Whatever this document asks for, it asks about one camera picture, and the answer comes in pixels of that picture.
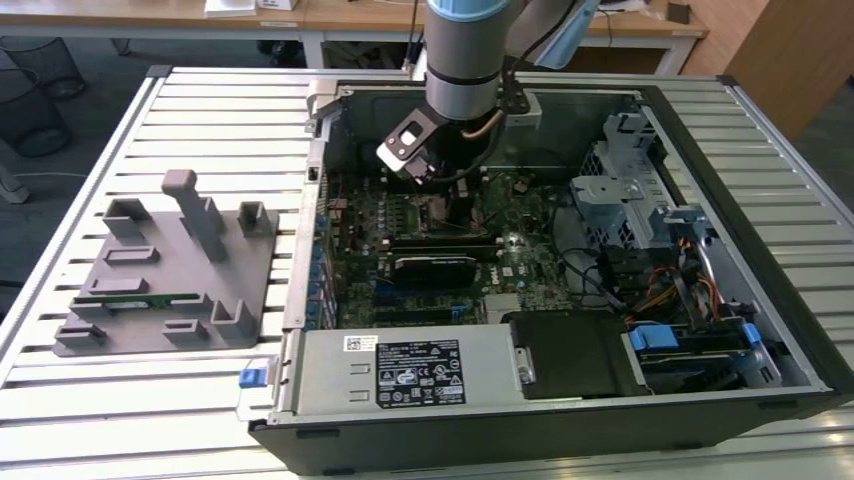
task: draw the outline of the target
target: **chair leg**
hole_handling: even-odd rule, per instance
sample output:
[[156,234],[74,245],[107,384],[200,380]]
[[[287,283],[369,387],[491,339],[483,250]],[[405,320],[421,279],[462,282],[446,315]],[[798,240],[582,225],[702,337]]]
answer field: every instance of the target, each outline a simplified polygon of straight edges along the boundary
[[30,190],[3,165],[0,165],[0,198],[12,204],[24,203],[30,198]]
[[122,57],[127,57],[131,51],[131,39],[130,38],[111,38],[112,47],[116,49],[116,53]]

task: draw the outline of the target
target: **power supply label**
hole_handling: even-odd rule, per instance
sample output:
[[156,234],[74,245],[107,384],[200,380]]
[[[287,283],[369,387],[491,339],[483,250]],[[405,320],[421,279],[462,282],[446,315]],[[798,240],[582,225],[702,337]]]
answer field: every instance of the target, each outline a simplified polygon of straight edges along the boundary
[[459,341],[377,344],[377,404],[381,408],[466,403]]

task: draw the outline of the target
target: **aluminum extrusion table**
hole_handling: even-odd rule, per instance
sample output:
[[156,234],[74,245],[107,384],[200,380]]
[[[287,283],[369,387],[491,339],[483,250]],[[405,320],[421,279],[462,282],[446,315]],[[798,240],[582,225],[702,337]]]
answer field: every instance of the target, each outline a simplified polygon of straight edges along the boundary
[[[235,413],[238,373],[279,351],[303,174],[319,161],[306,133],[315,78],[402,80],[397,72],[175,68],[150,77],[0,327],[0,478],[297,476],[258,446]],[[854,218],[738,87],[714,78],[526,74],[543,82],[657,84],[745,208],[849,362],[854,361]],[[221,209],[279,210],[263,339],[247,350],[59,358],[51,352],[103,243],[111,198],[175,209],[160,174],[192,168]],[[677,184],[692,198],[686,179]],[[822,478],[854,475],[854,412],[764,426],[714,448],[385,473],[361,478]]]

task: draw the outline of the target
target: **red wire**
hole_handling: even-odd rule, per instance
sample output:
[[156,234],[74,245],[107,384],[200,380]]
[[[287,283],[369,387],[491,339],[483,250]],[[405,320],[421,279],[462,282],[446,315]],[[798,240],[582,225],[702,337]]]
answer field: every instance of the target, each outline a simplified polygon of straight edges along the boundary
[[677,267],[660,267],[656,270],[653,270],[653,274],[650,275],[650,288],[646,289],[646,296],[649,297],[650,295],[653,295],[653,283],[656,282],[656,277],[658,276],[660,273],[662,272],[668,272],[670,270],[676,270]]

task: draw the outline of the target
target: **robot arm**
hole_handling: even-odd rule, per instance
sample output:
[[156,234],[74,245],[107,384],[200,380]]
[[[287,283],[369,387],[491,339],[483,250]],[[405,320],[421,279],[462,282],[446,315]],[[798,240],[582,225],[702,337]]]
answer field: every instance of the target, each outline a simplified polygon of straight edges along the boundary
[[[515,113],[514,108],[525,111],[525,100],[513,101],[525,98],[518,85],[511,85],[515,67],[531,55],[537,65],[563,67],[599,6],[599,0],[534,0],[525,9],[522,3],[429,0],[427,105],[413,111],[377,151],[387,167],[418,184],[457,178],[437,178],[445,169],[437,133],[474,141],[490,133],[507,113]],[[506,50],[519,58],[511,69],[505,69]]]

